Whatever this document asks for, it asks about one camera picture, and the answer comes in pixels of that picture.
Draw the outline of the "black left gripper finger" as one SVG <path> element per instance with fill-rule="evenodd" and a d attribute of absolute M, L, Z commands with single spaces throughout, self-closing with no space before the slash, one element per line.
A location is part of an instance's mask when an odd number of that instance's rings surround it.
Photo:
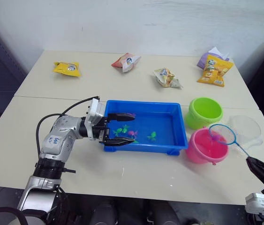
<path fill-rule="evenodd" d="M 103 141 L 103 144 L 105 146 L 123 146 L 123 145 L 127 145 L 127 144 L 130 144 L 130 143 L 133 143 L 134 141 L 135 141 L 135 139 L 126 138 L 126 137 L 117 137 L 117 138 L 114 138 L 114 139 L 106 138 Z"/>
<path fill-rule="evenodd" d="M 132 121 L 135 119 L 135 116 L 130 113 L 109 113 L 108 122 L 115 121 Z"/>

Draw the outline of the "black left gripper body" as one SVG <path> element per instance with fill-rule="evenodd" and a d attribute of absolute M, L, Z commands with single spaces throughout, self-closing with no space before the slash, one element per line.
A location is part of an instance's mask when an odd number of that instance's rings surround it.
<path fill-rule="evenodd" d="M 108 117 L 103 117 L 96 125 L 92 127 L 92 134 L 99 143 L 110 144 L 108 123 L 110 119 Z"/>

